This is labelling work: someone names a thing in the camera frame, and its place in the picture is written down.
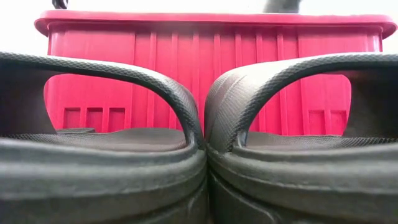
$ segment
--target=white wall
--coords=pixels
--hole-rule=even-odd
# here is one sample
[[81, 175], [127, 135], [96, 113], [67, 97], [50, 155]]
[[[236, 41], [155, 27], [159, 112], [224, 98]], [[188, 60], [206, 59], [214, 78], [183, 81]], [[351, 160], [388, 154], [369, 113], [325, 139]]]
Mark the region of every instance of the white wall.
[[[226, 12], [258, 13], [265, 0], [70, 0], [70, 9], [124, 12]], [[303, 0], [303, 14], [388, 14], [395, 16], [393, 0]], [[51, 0], [0, 0], [0, 50], [32, 54], [47, 53], [47, 39], [33, 22], [53, 9]], [[398, 34], [384, 43], [385, 52], [398, 52]]]

